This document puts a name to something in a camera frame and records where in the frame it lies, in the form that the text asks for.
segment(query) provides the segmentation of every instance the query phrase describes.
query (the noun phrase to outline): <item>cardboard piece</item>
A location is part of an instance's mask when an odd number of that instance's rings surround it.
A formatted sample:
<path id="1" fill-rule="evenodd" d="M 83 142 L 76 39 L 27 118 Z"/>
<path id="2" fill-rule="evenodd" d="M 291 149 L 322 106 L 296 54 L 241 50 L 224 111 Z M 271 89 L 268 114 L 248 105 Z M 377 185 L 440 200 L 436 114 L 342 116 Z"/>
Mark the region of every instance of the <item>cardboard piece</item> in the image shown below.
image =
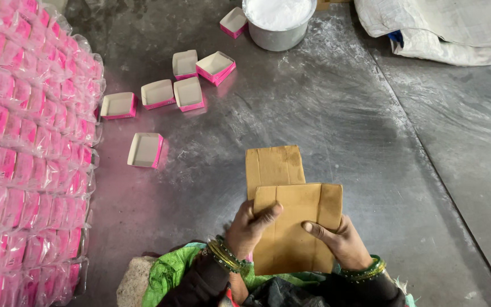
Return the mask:
<path id="1" fill-rule="evenodd" d="M 181 112 L 204 107 L 200 80 L 196 76 L 175 82 L 174 95 Z"/>
<path id="2" fill-rule="evenodd" d="M 172 81 L 166 79 L 142 86 L 141 102 L 147 110 L 175 103 Z"/>
<path id="3" fill-rule="evenodd" d="M 337 229 L 342 215 L 342 185 L 303 184 L 258 187 L 253 212 L 279 201 L 283 213 L 263 232 L 253 251 L 255 275 L 303 271 L 331 273 L 333 254 L 301 226 L 313 221 Z"/>
<path id="4" fill-rule="evenodd" d="M 248 28 L 247 17 L 242 8 L 234 8 L 219 22 L 221 30 L 236 39 Z"/>
<path id="5" fill-rule="evenodd" d="M 176 79 L 179 81 L 198 76 L 195 68 L 196 62 L 198 62 L 196 50 L 174 53 L 172 67 L 174 67 L 174 76 Z"/>
<path id="6" fill-rule="evenodd" d="M 136 116 L 138 98 L 132 92 L 106 95 L 101 104 L 101 116 L 106 120 Z"/>
<path id="7" fill-rule="evenodd" d="M 136 133 L 128 153 L 128 165 L 157 168 L 163 140 L 158 133 Z"/>
<path id="8" fill-rule="evenodd" d="M 247 199 L 260 186 L 304 184 L 301 152 L 297 145 L 248 149 L 245 152 Z"/>
<path id="9" fill-rule="evenodd" d="M 235 68 L 236 62 L 220 51 L 208 55 L 196 63 L 196 72 L 215 86 L 219 86 Z"/>

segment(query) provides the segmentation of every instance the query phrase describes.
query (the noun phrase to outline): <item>open pink box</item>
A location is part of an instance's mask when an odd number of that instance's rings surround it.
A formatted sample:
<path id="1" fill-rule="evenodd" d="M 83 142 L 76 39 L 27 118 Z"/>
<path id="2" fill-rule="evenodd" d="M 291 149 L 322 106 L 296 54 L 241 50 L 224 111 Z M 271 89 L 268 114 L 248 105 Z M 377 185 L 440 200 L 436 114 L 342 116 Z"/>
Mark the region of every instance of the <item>open pink box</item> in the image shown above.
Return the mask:
<path id="1" fill-rule="evenodd" d="M 223 32 L 234 39 L 248 28 L 247 17 L 242 8 L 234 8 L 221 19 L 219 25 Z"/>
<path id="2" fill-rule="evenodd" d="M 136 116 L 138 98 L 132 92 L 106 95 L 101 104 L 101 116 L 106 120 Z"/>
<path id="3" fill-rule="evenodd" d="M 196 71 L 215 86 L 219 86 L 235 68 L 236 62 L 220 51 L 196 62 Z"/>
<path id="4" fill-rule="evenodd" d="M 158 133 L 136 133 L 128 153 L 128 165 L 157 168 L 163 140 Z"/>
<path id="5" fill-rule="evenodd" d="M 174 88 L 170 79 L 149 83 L 141 87 L 141 103 L 147 110 L 175 102 Z"/>
<path id="6" fill-rule="evenodd" d="M 198 76 L 194 65 L 198 62 L 196 50 L 174 53 L 172 66 L 174 67 L 174 76 L 177 80 L 183 80 Z"/>
<path id="7" fill-rule="evenodd" d="M 175 82 L 174 95 L 181 112 L 204 107 L 202 88 L 200 87 L 198 77 Z"/>

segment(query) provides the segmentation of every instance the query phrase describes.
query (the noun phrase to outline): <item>dark sleeve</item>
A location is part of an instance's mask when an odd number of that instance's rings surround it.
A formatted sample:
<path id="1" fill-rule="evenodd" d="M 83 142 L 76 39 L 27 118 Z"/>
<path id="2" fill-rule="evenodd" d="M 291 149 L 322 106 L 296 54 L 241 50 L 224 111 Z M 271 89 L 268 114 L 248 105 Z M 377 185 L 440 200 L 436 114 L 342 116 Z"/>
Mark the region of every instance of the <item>dark sleeve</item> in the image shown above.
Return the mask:
<path id="1" fill-rule="evenodd" d="M 158 306 L 216 306 L 227 282 L 228 271 L 213 256 L 201 256 Z"/>

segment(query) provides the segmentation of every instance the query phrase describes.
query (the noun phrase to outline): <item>finger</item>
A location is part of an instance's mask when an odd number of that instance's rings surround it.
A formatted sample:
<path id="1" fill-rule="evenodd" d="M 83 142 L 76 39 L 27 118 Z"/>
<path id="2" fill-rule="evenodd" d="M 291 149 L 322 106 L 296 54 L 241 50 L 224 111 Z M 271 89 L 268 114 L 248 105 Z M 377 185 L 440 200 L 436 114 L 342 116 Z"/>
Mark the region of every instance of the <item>finger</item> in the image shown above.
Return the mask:
<path id="1" fill-rule="evenodd" d="M 266 227 L 272 224 L 278 218 L 278 216 L 282 214 L 282 212 L 282 204 L 276 202 L 274 206 L 266 208 L 258 214 L 257 219 L 250 225 L 251 230 L 254 232 L 264 231 Z"/>
<path id="2" fill-rule="evenodd" d="M 334 241 L 335 234 L 319 224 L 306 221 L 302 222 L 302 227 L 307 233 L 323 241 L 325 244 L 329 244 L 329 242 Z"/>

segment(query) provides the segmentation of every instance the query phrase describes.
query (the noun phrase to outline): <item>powder residue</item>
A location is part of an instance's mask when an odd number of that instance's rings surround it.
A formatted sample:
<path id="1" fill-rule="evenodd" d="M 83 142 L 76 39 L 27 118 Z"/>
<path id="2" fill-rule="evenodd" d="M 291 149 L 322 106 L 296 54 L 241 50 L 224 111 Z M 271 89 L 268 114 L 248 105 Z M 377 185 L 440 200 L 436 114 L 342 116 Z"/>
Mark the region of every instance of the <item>powder residue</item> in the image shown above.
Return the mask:
<path id="1" fill-rule="evenodd" d="M 303 21 L 310 8 L 310 0 L 249 0 L 246 16 L 263 29 L 283 31 Z"/>

